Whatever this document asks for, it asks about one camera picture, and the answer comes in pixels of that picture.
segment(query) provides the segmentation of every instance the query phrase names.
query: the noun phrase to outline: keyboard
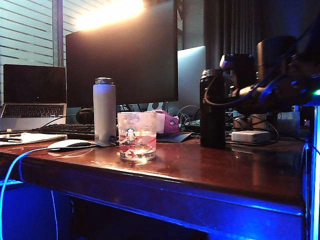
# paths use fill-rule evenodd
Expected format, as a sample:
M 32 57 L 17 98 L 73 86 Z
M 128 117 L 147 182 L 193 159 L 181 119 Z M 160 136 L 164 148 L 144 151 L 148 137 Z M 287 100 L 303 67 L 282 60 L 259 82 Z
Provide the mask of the keyboard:
M 28 130 L 28 132 L 40 134 L 66 134 L 68 139 L 95 139 L 95 125 L 93 124 L 51 124 Z
M 58 118 L 64 115 L 60 104 L 6 104 L 2 118 Z

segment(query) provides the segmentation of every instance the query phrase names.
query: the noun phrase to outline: laptop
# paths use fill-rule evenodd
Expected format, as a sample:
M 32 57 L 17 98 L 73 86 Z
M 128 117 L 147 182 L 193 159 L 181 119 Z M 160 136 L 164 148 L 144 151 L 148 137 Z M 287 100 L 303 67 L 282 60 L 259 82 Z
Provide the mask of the laptop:
M 4 104 L 0 111 L 0 131 L 65 124 L 66 80 L 65 67 L 3 65 Z

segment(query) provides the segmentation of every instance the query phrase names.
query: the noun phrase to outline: notebook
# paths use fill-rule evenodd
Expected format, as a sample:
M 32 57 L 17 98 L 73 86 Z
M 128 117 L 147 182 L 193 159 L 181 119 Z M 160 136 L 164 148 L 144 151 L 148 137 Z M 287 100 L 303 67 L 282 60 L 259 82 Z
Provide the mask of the notebook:
M 7 136 L 1 135 L 0 138 L 10 139 L 8 141 L 0 140 L 0 147 L 6 147 L 11 145 L 21 145 L 21 144 L 30 144 L 30 143 L 41 143 L 49 141 L 58 141 L 67 139 L 66 134 L 43 134 L 43 133 L 30 133 L 23 132 L 19 136 Z
M 65 124 L 66 69 L 5 64 L 3 100 L 0 131 L 31 130 L 50 122 Z

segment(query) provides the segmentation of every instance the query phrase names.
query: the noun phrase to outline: computer monitor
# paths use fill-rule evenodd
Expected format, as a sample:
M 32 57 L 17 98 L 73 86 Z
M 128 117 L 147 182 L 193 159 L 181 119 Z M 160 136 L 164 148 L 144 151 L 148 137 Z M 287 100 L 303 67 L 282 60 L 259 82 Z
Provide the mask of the computer monitor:
M 179 100 L 164 103 L 173 115 L 194 117 L 200 107 L 199 85 L 206 67 L 206 47 L 198 46 L 178 51 L 178 92 Z
M 3 65 L 4 103 L 66 103 L 66 68 Z
M 177 11 L 174 0 L 129 19 L 66 36 L 67 106 L 93 106 L 95 78 L 114 80 L 116 103 L 178 99 Z

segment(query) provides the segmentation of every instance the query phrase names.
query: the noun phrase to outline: pen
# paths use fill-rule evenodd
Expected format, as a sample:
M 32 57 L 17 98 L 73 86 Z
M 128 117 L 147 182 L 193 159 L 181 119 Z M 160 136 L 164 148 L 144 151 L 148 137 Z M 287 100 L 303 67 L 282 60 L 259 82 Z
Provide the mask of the pen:
M 9 142 L 9 143 L 21 143 L 22 139 L 19 138 L 8 138 L 8 137 L 1 137 L 0 142 Z

